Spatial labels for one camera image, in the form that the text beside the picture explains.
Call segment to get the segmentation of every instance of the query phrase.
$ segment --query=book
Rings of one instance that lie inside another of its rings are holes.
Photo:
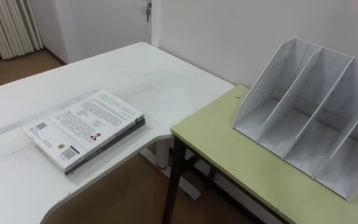
[[[24,129],[65,174],[145,124],[143,112],[110,94],[95,94]]]

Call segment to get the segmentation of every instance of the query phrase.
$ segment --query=baseboard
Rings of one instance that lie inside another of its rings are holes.
[[[66,62],[64,62],[62,59],[60,59],[60,57],[57,57],[57,55],[55,55],[52,51],[50,51],[48,48],[44,47],[44,50],[50,55],[52,56],[56,61],[58,61],[61,65],[67,65]]]

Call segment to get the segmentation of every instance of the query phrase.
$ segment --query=white file organizer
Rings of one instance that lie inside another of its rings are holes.
[[[264,121],[310,57],[320,49],[321,46],[297,38],[282,44],[242,102],[236,129],[256,141],[264,129]]]
[[[349,199],[358,193],[358,58],[309,43],[312,55],[291,61],[299,43],[307,42],[292,39],[279,48],[242,102],[234,128]],[[292,70],[282,67],[276,75],[272,69],[288,44],[279,63]]]

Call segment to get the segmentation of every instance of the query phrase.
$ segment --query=black metal table leg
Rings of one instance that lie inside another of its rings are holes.
[[[179,188],[179,180],[182,170],[181,165],[185,160],[185,152],[186,152],[186,147],[184,146],[184,144],[180,139],[175,137],[175,142],[173,145],[173,163],[172,163],[171,175],[169,178],[167,197],[165,198],[164,214],[162,218],[163,224],[169,224],[171,222],[173,208],[175,206],[175,200]]]

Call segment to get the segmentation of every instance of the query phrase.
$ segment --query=floor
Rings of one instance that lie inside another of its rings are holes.
[[[0,85],[61,66],[44,51],[0,61]],[[251,223],[212,190],[205,191],[193,174],[185,178],[201,196],[192,200],[179,191],[172,223]],[[137,155],[54,211],[55,223],[160,223],[168,179]]]

